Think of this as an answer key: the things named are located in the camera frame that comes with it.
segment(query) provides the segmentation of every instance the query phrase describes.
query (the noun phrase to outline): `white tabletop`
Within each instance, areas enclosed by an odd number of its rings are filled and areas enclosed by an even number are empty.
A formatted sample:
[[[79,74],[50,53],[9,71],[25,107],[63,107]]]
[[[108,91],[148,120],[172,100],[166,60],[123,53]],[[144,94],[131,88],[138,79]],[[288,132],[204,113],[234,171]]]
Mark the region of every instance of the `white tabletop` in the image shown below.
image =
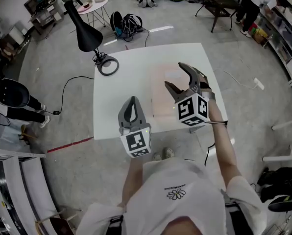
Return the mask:
[[[79,12],[80,15],[85,15],[88,13],[91,13],[95,10],[98,10],[99,8],[103,7],[109,0],[105,0],[102,2],[95,2],[95,0],[92,1],[92,7],[90,7],[88,10],[85,10],[83,12]]]
[[[97,68],[95,71],[93,119],[96,140],[120,136],[118,113],[131,96],[139,99],[146,121],[151,125],[152,133],[189,128],[178,122],[176,116],[154,117],[152,104],[154,91],[151,88],[151,84],[154,83],[154,79],[151,78],[153,68],[170,64],[177,68],[178,62],[193,66],[207,76],[209,85],[216,94],[222,117],[227,120],[215,74],[200,43],[143,47],[113,53],[110,56],[118,60],[119,70],[112,76],[101,75]]]

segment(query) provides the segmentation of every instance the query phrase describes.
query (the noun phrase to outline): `concrete floor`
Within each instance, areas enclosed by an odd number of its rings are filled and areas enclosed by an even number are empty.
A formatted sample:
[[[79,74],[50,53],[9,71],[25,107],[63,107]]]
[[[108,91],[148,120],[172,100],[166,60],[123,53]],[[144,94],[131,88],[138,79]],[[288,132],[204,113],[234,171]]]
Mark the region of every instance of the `concrete floor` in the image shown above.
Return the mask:
[[[124,16],[132,13],[143,19],[143,27],[153,29],[163,26],[174,28],[150,34],[147,46],[176,43],[202,43],[218,80],[226,106],[230,137],[235,140],[239,169],[249,183],[258,179],[265,166],[261,158],[265,154],[283,154],[292,141],[292,128],[273,132],[271,126],[292,119],[292,88],[287,85],[287,73],[273,50],[264,49],[254,40],[243,36],[238,25],[222,18],[211,33],[213,16],[202,9],[195,17],[199,4],[186,1],[174,3],[158,0],[158,7],[139,8],[135,0],[109,0],[105,8],[109,15],[120,11]],[[102,28],[103,43],[114,39],[109,28]],[[74,76],[95,76],[93,53],[79,50],[76,32],[68,15],[52,31],[50,37],[38,43],[30,43],[20,74],[32,95],[46,104],[49,111],[59,110],[61,94],[66,81]],[[144,47],[147,32],[134,36],[127,43],[118,40],[100,51],[113,53]],[[248,89],[236,83],[253,86],[257,77],[265,86]],[[93,84],[85,78],[68,84],[64,94],[63,112],[52,116],[44,129],[32,125],[38,135],[34,149],[47,152],[50,149],[93,136]],[[171,147],[176,156],[203,163],[207,147],[213,144],[210,127],[196,134],[186,130],[153,135],[154,150]],[[44,160],[49,187],[57,205],[86,209],[94,202],[118,204],[128,169],[129,158],[120,139],[94,141],[93,139],[69,148],[47,154]],[[207,169],[213,181],[223,186],[219,167],[211,154]],[[270,221],[275,218],[270,213]]]

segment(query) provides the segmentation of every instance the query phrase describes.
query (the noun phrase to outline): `black desk lamp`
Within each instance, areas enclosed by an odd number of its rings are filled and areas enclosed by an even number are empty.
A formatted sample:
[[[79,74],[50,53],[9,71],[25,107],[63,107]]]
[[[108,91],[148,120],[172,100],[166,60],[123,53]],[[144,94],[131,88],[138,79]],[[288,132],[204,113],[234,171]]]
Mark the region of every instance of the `black desk lamp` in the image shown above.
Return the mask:
[[[78,47],[81,51],[89,52],[94,51],[96,58],[93,58],[99,72],[104,76],[110,76],[114,74],[119,68],[119,62],[114,57],[108,56],[103,52],[98,51],[99,45],[102,43],[102,33],[85,23],[77,12],[73,5],[72,0],[62,0],[65,2],[64,7],[67,13],[71,17],[76,27]],[[116,62],[117,67],[111,73],[104,73],[102,67],[107,62]]]

